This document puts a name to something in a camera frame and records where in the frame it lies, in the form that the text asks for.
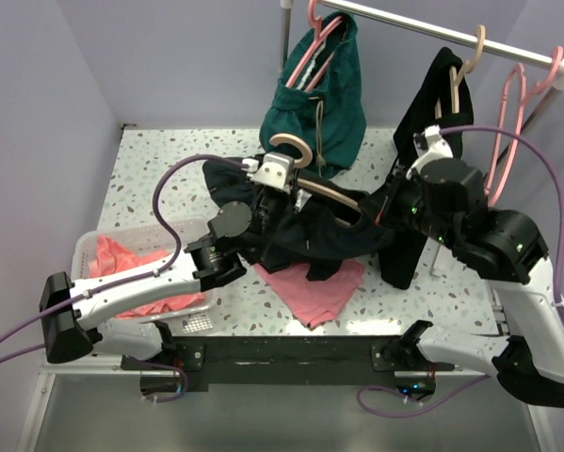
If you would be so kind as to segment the dark navy shorts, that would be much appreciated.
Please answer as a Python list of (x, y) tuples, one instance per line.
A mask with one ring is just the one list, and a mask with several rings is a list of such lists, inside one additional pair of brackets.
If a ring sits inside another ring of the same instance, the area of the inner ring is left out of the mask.
[[(202, 173), (210, 197), (219, 208), (243, 202), (256, 209), (262, 188), (251, 183), (243, 170), (208, 161), (202, 165)], [(325, 281), (346, 259), (375, 254), (395, 241), (394, 231), (319, 194), (312, 195), (297, 212), (291, 207), (282, 212), (274, 236), (240, 250), (248, 263), (259, 264), (269, 273), (293, 264), (307, 264), (308, 280)]]

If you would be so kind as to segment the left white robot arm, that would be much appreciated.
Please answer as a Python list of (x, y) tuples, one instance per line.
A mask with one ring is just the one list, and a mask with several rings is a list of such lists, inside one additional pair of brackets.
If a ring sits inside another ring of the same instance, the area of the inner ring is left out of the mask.
[(208, 221), (207, 234), (165, 258), (100, 278), (72, 280), (50, 275), (40, 299), (40, 322), (48, 363), (69, 363), (92, 352), (126, 355), (154, 369), (169, 367), (176, 346), (167, 325), (119, 317), (150, 302), (224, 287), (242, 278), (244, 260), (268, 251), (295, 191), (264, 186), (253, 204), (228, 202)]

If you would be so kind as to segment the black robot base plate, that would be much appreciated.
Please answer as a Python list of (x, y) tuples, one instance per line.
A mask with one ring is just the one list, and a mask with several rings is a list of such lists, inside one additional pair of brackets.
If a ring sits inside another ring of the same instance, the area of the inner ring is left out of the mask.
[(392, 382), (398, 372), (451, 371), (413, 351), (398, 354), (396, 336), (177, 336), (177, 350), (139, 363), (126, 356), (121, 369), (141, 373), (145, 394), (173, 390), (165, 365), (180, 365), (188, 389), (211, 385), (370, 385)]

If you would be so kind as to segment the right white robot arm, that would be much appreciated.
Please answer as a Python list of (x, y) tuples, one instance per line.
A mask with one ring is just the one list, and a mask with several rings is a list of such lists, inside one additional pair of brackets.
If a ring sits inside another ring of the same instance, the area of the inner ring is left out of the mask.
[(536, 223), (490, 208), (482, 174), (455, 158), (397, 166), (361, 203), (376, 225), (414, 231), (451, 250), (488, 282), (516, 325), (509, 337), (463, 334), (418, 320), (385, 349), (412, 370), (451, 363), (498, 380), (515, 398), (564, 409), (564, 304), (552, 302), (553, 266)]

